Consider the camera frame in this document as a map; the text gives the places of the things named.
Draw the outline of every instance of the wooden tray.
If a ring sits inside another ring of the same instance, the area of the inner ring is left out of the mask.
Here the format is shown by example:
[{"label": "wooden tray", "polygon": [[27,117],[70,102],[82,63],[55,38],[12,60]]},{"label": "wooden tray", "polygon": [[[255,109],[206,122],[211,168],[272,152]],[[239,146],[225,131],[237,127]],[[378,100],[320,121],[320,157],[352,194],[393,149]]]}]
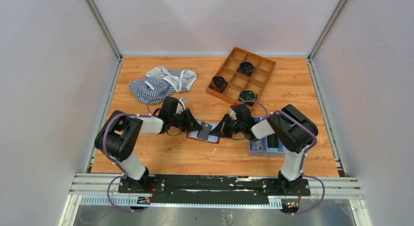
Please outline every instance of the wooden tray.
[{"label": "wooden tray", "polygon": [[[254,71],[251,76],[246,76],[237,72],[237,69],[242,62],[251,62],[253,64]],[[224,77],[228,82],[227,87],[223,93],[220,93],[209,88],[209,84],[207,85],[207,93],[233,104],[238,102],[239,95],[243,90],[251,90],[257,94],[256,101],[258,101],[275,65],[276,62],[274,61],[244,49],[234,47],[215,75]],[[247,106],[251,111],[256,104]]]}]

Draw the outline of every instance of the metal frame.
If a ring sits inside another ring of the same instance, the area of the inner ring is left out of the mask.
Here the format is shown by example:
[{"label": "metal frame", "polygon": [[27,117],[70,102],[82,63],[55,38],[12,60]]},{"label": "metal frame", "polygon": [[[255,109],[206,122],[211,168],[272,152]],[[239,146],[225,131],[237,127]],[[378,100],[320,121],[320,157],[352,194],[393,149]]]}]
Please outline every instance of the metal frame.
[{"label": "metal frame", "polygon": [[[106,100],[106,104],[103,109],[103,115],[102,119],[100,121],[99,127],[101,127],[106,119],[106,115],[109,110],[109,105],[112,100],[113,92],[115,90],[115,85],[118,80],[118,76],[120,73],[121,65],[123,63],[123,57],[121,53],[119,52],[112,36],[110,35],[108,28],[106,27],[95,3],[93,0],[85,0],[87,5],[89,6],[92,14],[94,15],[96,22],[100,26],[106,40],[108,41],[112,51],[114,52],[115,56],[118,58],[119,63],[118,66],[114,72],[112,85],[108,92],[108,97]],[[332,16],[330,17],[328,23],[326,24],[324,30],[322,31],[318,41],[316,42],[314,48],[312,49],[309,56],[307,56],[308,61],[308,67],[310,71],[310,75],[313,81],[313,85],[315,88],[315,92],[317,95],[317,99],[320,105],[320,109],[324,118],[325,126],[328,132],[328,136],[330,138],[330,143],[332,147],[332,151],[335,157],[335,160],[337,160],[337,166],[338,168],[342,168],[342,164],[340,162],[340,149],[338,149],[336,142],[335,142],[335,134],[332,131],[331,123],[330,123],[330,115],[329,112],[326,110],[325,107],[325,100],[323,97],[323,91],[319,86],[319,80],[317,73],[315,71],[315,67],[313,64],[313,58],[316,56],[320,46],[324,42],[326,36],[328,35],[329,31],[331,30],[332,26],[334,25],[336,19],[340,15],[341,11],[343,10],[344,6],[348,0],[340,0],[337,7],[335,8],[334,12],[332,13]],[[88,168],[91,167],[93,164],[93,160],[95,157],[96,149],[93,149],[91,153],[90,162],[88,163]],[[69,195],[61,216],[61,220],[59,222],[60,226],[71,226],[75,222],[76,214],[78,211],[78,207],[80,205],[82,195],[88,194],[88,195],[96,195],[96,196],[103,196],[106,195],[106,190],[108,188],[109,182],[119,174],[94,174],[94,173],[77,173],[75,175],[74,181],[72,183],[72,187],[69,191]],[[250,178],[272,178],[272,177],[250,177]],[[358,226],[370,226],[370,218],[367,213],[367,210],[365,208],[365,203],[363,200],[363,196],[361,193],[361,190],[359,188],[359,184],[356,178],[351,177],[321,177],[320,178],[325,186],[326,186],[326,199],[346,199],[350,201],[350,205],[352,207],[353,216],[355,219],[355,222]],[[320,198],[321,196],[321,187],[320,184],[313,180],[309,179],[309,185],[311,189],[312,195],[309,197],[304,198]],[[113,194],[118,195],[125,195],[125,196],[145,196],[145,194],[120,194],[117,192],[119,186],[119,181],[115,182],[113,186],[111,187],[111,191]]]}]

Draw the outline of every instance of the white wall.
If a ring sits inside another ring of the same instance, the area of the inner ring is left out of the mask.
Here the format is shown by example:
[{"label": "white wall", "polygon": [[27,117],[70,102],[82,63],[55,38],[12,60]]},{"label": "white wall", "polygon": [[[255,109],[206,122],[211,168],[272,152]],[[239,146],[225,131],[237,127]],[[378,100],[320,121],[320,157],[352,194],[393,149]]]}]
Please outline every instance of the white wall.
[{"label": "white wall", "polygon": [[58,224],[116,60],[84,0],[0,0],[0,225]]},{"label": "white wall", "polygon": [[94,0],[123,54],[309,54],[339,0]]},{"label": "white wall", "polygon": [[412,225],[414,0],[350,0],[315,59],[375,226]]}]

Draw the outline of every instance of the wooden tabletop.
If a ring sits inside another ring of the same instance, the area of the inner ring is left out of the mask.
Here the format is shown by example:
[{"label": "wooden tabletop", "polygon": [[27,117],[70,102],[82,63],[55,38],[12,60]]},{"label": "wooden tabletop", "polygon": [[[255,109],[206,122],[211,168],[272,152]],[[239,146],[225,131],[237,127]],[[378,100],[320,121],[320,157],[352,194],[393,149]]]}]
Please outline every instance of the wooden tabletop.
[{"label": "wooden tabletop", "polygon": [[[259,102],[268,111],[294,105],[319,129],[318,144],[308,153],[304,172],[313,176],[338,176],[331,146],[319,109],[315,90],[305,58],[270,58],[276,67],[265,86]],[[146,105],[140,103],[129,91],[128,83],[145,76],[150,69],[162,65],[167,69],[190,69],[197,73],[191,90],[174,93],[176,98],[186,97],[197,120],[218,123],[229,112],[230,104],[206,93],[224,57],[126,57],[121,68],[108,117],[114,110],[126,113],[148,114]],[[161,104],[151,105],[151,110]],[[253,109],[254,116],[264,115],[261,107]],[[156,174],[206,174],[206,175],[254,175],[275,176],[283,165],[283,158],[252,157],[248,155],[248,141],[220,139],[210,144],[167,134],[144,134],[138,137],[134,149],[139,160]],[[120,170],[98,151],[92,172],[119,173]]]}]

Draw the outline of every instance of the blue and white striped fabric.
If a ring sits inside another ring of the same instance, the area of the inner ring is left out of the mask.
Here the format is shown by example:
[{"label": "blue and white striped fabric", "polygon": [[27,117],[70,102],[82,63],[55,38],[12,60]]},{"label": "blue and white striped fabric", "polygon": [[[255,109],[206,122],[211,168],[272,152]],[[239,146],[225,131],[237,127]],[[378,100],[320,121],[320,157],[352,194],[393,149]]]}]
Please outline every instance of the blue and white striped fabric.
[{"label": "blue and white striped fabric", "polygon": [[193,71],[173,71],[157,66],[148,71],[144,78],[130,82],[129,89],[140,102],[158,104],[175,92],[189,91],[196,79],[197,74]]}]

